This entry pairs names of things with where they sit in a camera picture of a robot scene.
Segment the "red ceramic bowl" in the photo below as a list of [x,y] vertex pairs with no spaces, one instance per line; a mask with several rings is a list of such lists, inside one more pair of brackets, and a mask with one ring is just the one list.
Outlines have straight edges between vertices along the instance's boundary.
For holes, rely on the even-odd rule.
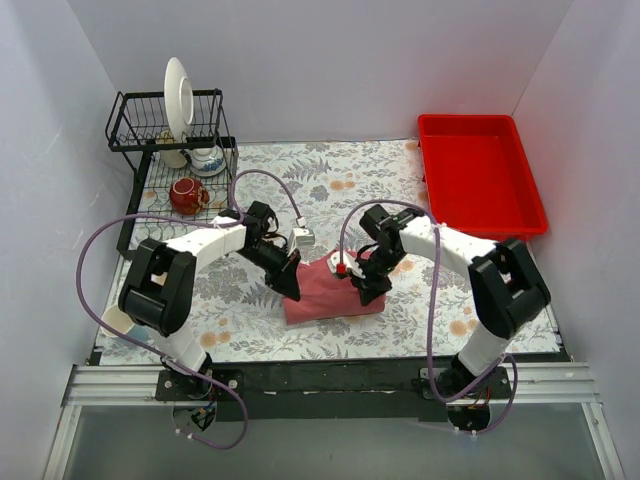
[[210,196],[200,180],[183,177],[170,187],[169,201],[174,212],[183,216],[195,216],[208,207]]

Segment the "pink red t shirt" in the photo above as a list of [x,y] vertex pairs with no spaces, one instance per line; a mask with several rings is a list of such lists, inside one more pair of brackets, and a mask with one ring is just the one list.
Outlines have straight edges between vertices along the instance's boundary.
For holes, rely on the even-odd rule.
[[288,326],[308,321],[339,317],[372,315],[385,310],[385,296],[369,305],[360,302],[358,290],[347,278],[336,278],[329,270],[328,260],[336,250],[310,263],[301,264],[297,270],[301,299],[282,301],[285,322]]

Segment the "aluminium frame rail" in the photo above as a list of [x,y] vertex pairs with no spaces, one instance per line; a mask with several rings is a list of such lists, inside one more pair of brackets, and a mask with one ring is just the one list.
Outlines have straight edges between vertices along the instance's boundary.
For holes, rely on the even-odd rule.
[[[449,360],[438,358],[433,369],[428,371],[429,391],[432,378],[446,373]],[[159,373],[168,366],[76,366],[73,368],[67,384],[62,407],[63,411],[58,424],[58,431],[50,453],[45,475],[51,479],[62,477],[70,455],[71,443],[76,433],[80,410],[84,406],[174,406],[194,408],[193,405],[175,405],[173,402],[155,400]],[[507,369],[511,394],[507,400],[490,400],[487,380],[498,367]],[[188,380],[196,378],[185,373]],[[208,387],[206,393],[218,387],[229,393],[236,401],[241,397],[223,383],[215,380],[211,373],[205,372],[206,380],[200,380]],[[495,367],[478,385],[472,387],[470,393],[460,399],[448,395],[445,402],[447,417],[456,420],[471,419],[478,416],[480,410],[490,407],[512,406],[521,404],[579,404],[589,424],[599,461],[608,479],[620,479],[623,476],[622,466],[615,451],[611,435],[602,412],[599,392],[589,371],[589,367],[581,362],[560,362],[544,359],[534,362],[526,358],[522,363],[511,364],[504,360]]]

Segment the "red plastic bin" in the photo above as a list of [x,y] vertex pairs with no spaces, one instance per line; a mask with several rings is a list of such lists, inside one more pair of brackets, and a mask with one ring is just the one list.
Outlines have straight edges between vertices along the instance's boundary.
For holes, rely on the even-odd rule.
[[498,241],[527,242],[548,231],[512,117],[423,114],[418,129],[429,205],[439,222]]

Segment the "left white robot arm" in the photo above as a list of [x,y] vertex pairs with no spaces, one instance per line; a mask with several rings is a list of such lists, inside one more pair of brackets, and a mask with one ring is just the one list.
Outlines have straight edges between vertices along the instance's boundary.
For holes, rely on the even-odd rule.
[[196,274],[232,253],[264,271],[264,282],[278,294],[301,299],[297,249],[267,240],[276,214],[255,201],[245,214],[226,209],[204,228],[167,242],[152,238],[136,249],[118,298],[118,309],[132,322],[156,334],[159,356],[182,371],[178,387],[193,400],[205,398],[213,386],[207,353],[187,325]]

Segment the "blue white floral teapot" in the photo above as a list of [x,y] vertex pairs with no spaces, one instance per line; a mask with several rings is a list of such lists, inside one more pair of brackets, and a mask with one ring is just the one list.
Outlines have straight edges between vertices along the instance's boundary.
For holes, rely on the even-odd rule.
[[217,145],[210,148],[182,149],[180,153],[187,160],[190,171],[199,177],[216,176],[226,168],[223,149]]

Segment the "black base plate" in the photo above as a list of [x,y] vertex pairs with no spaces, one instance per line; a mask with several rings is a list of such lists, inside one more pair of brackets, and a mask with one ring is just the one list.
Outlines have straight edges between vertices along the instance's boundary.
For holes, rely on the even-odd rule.
[[[446,421],[444,404],[429,391],[426,357],[328,361],[235,362],[205,368],[244,401],[250,420],[413,418]],[[487,380],[489,399],[507,400],[507,369]],[[216,420],[242,420],[237,401],[168,367],[158,376],[155,400],[175,405],[215,399]]]

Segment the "blue white mug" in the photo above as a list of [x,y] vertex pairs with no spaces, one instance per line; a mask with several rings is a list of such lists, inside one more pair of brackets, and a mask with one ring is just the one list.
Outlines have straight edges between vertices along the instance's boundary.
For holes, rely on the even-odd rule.
[[134,323],[130,316],[119,309],[117,304],[109,306],[104,311],[101,320],[119,333],[128,335],[138,341],[146,342],[149,339],[147,331],[142,326]]

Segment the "floral table mat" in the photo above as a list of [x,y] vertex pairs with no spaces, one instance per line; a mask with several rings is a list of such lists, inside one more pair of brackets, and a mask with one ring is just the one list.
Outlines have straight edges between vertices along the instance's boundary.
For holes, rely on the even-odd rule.
[[[269,204],[283,233],[306,218],[315,245],[302,248],[304,262],[368,243],[358,224],[362,201],[383,199],[394,212],[427,199],[414,140],[243,145],[238,168],[240,205]],[[232,255],[198,274],[189,322],[218,362],[420,356],[427,348],[452,355],[465,344],[478,317],[462,276],[408,256],[391,281],[380,314],[288,326],[262,271]]]

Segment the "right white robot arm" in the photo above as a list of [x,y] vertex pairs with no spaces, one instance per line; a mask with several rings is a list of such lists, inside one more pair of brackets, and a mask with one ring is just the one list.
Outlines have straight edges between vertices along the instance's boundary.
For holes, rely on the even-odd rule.
[[472,290],[479,320],[470,339],[455,357],[454,389],[475,397],[489,384],[492,368],[513,337],[550,303],[551,294],[527,246],[517,238],[498,242],[465,234],[439,224],[423,209],[403,202],[396,214],[367,201],[359,221],[373,240],[367,258],[341,249],[328,261],[336,276],[348,276],[366,306],[389,292],[390,273],[407,255],[434,262],[463,277]]

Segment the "white ceramic plate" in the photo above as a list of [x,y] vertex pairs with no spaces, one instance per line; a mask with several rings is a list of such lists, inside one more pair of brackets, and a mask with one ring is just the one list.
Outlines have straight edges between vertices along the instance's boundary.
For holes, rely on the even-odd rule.
[[164,102],[173,139],[176,142],[185,143],[192,130],[194,94],[186,70],[177,57],[170,58],[166,65]]

